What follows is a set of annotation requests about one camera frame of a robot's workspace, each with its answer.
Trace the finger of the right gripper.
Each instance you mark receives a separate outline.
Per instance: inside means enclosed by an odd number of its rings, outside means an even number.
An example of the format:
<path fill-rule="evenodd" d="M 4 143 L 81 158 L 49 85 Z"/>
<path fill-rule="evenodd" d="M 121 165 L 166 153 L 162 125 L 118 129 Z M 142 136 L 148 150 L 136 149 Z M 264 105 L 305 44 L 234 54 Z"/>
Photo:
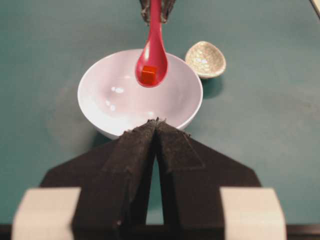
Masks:
<path fill-rule="evenodd" d="M 176 0 L 161 0 L 161 23 L 166 24 L 168 22 L 169 15 L 174 8 Z"/>
<path fill-rule="evenodd" d="M 140 3 L 140 14 L 142 16 L 143 21 L 149 25 L 150 24 L 150 0 L 139 0 Z"/>

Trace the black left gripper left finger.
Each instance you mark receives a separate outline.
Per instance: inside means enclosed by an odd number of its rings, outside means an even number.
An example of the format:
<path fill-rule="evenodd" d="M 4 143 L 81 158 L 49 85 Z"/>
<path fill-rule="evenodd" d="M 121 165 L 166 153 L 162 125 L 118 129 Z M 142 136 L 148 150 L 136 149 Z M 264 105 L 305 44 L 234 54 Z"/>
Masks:
<path fill-rule="evenodd" d="M 13 240 L 119 240 L 147 217 L 157 120 L 47 171 L 15 213 Z"/>

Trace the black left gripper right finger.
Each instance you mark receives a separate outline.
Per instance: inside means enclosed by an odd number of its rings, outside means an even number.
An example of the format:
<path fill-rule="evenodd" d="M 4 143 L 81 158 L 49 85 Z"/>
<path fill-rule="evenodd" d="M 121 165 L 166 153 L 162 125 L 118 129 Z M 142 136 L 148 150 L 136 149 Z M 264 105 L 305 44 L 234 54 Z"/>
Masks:
<path fill-rule="evenodd" d="M 163 121 L 155 137 L 164 222 L 176 239 L 286 239 L 277 194 L 253 169 Z"/>

